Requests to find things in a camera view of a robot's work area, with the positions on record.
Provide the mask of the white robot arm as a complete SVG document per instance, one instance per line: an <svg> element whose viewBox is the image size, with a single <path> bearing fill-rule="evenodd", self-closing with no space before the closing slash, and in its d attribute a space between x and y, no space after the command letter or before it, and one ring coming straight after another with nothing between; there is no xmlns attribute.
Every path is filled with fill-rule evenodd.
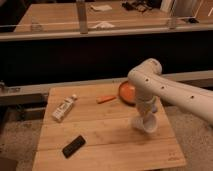
<svg viewBox="0 0 213 171"><path fill-rule="evenodd" d="M162 66L154 58L129 71L128 80L135 87L140 115L145 117L151 111L154 97L158 96L213 125L213 91L166 79L161 73Z"/></svg>

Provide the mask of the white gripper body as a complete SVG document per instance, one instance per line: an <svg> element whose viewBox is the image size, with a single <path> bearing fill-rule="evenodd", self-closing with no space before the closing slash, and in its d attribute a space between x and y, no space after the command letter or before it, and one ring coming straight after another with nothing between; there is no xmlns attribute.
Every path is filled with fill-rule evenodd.
<svg viewBox="0 0 213 171"><path fill-rule="evenodd" d="M136 100L136 108L141 117L145 117L149 112L152 112L152 105L155 104L156 99L152 98L151 100L145 101L142 99Z"/></svg>

